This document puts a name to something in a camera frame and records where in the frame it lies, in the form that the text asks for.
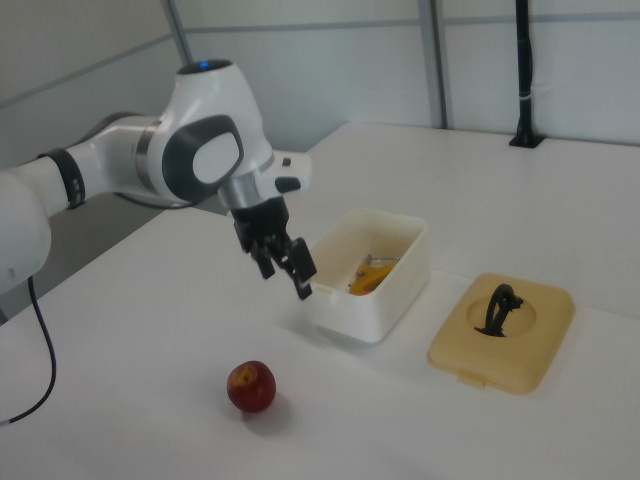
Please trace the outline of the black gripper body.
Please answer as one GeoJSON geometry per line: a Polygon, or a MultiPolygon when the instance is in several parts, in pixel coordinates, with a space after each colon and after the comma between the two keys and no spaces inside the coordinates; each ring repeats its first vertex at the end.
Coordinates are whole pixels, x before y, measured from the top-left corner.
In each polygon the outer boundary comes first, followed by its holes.
{"type": "Polygon", "coordinates": [[[234,228],[245,253],[267,249],[272,255],[287,255],[292,244],[287,233],[289,212],[283,197],[258,205],[232,209],[234,228]]]}

